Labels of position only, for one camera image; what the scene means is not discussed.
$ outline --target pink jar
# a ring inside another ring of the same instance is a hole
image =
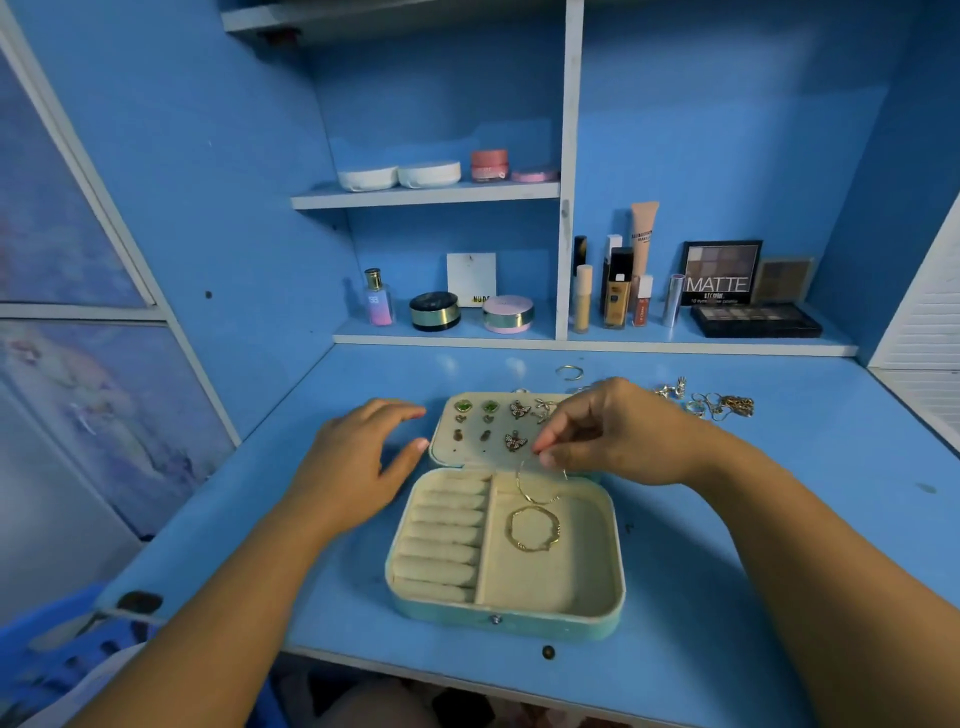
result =
[[[484,149],[470,155],[474,182],[502,182],[510,174],[506,149]]]

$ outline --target pink lid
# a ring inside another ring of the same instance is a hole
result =
[[[523,296],[493,296],[484,301],[483,309],[500,316],[523,313],[534,307],[534,302]]]
[[[506,163],[506,149],[481,149],[470,155],[471,167],[498,167]]]
[[[514,182],[554,182],[560,178],[556,169],[515,169],[510,179]]]

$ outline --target beige tube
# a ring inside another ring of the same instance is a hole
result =
[[[634,212],[634,231],[630,236],[630,244],[634,247],[634,278],[637,279],[647,272],[647,255],[650,254],[650,236],[654,231],[654,220],[660,203],[633,203],[630,209]]]
[[[590,328],[590,294],[593,292],[593,266],[578,265],[573,284],[573,330],[587,333]]]

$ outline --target lip gloss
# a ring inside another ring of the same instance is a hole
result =
[[[654,277],[640,276],[637,281],[634,326],[645,327],[647,325],[647,312],[650,310],[650,296],[654,292]]]

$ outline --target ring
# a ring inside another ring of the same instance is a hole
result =
[[[577,379],[584,378],[584,370],[581,367],[574,366],[573,364],[564,364],[562,367],[557,367],[557,374],[562,372],[564,369],[572,369],[576,372],[579,372],[577,376],[565,376],[564,381],[576,381]]]
[[[533,500],[531,497],[529,497],[527,494],[523,492],[523,489],[520,487],[520,471],[523,469],[523,466],[526,462],[527,462],[526,460],[521,460],[520,464],[516,466],[516,489],[520,491],[520,494],[524,497],[524,499],[528,503],[533,503],[534,505],[550,505],[550,503],[555,503],[558,500],[560,500],[559,493],[557,493],[555,496],[553,496],[549,500]],[[570,478],[566,476],[566,468],[564,468],[564,480],[569,480],[569,479]]]
[[[550,538],[547,541],[544,541],[539,546],[530,548],[526,544],[522,544],[514,536],[514,519],[517,514],[523,513],[524,511],[540,511],[545,514],[547,518],[550,519],[550,522],[553,524],[553,533],[550,535]],[[521,551],[532,552],[532,551],[549,551],[550,547],[556,544],[560,540],[560,519],[556,515],[550,513],[546,508],[542,508],[538,505],[525,505],[522,508],[517,508],[510,516],[507,517],[507,539],[510,541],[514,547],[518,548]]]

